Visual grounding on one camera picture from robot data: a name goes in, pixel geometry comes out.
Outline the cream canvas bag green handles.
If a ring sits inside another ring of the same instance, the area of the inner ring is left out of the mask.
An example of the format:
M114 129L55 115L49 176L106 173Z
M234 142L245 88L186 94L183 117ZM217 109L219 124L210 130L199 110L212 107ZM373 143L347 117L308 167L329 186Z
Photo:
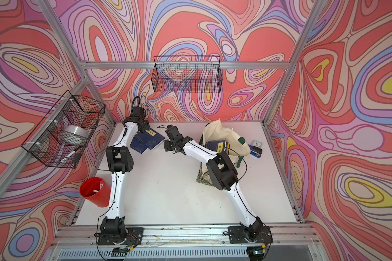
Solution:
M231 128L222 126L221 120L207 124L200 143L212 151L226 152L236 168L239 168L244 156L250 154L250 148L244 137Z

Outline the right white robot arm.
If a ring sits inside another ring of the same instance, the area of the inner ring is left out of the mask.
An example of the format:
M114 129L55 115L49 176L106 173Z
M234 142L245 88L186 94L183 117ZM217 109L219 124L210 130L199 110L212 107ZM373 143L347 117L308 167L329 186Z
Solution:
M244 236L242 239L250 243L256 242L265 225L249 207L239 184L237 169L229 155L225 151L209 150L192 138L184 137L175 125L167 125L165 133L168 139L163 142L164 150L182 153L205 164L213 186L228 195L237 211Z

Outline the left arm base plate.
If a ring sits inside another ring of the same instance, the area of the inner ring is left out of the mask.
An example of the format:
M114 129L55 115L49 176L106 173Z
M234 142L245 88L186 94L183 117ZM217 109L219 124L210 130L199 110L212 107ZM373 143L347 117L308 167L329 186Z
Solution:
M124 235L120 233L96 232L98 245L102 246L137 246L142 243L143 227L127 227Z

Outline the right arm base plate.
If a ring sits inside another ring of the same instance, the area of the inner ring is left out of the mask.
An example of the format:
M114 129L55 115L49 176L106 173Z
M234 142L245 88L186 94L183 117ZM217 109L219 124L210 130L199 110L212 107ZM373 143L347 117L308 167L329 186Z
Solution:
M223 232L229 238L231 244L264 244L273 243L273 237L269 226L261 226L257 229L243 226L230 226Z

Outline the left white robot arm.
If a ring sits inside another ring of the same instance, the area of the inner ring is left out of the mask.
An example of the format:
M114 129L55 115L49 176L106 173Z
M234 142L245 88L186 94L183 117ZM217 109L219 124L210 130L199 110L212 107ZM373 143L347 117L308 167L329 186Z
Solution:
M112 188L109 207L100 226L100 238L122 241L128 236L128 230L125 226L124 204L122 203L123 189L127 174L134 167L129 147L136 134L149 128L145 117L146 110L143 107L133 106L130 116L122 122L123 130L119 137L105 151L108 170L111 172Z

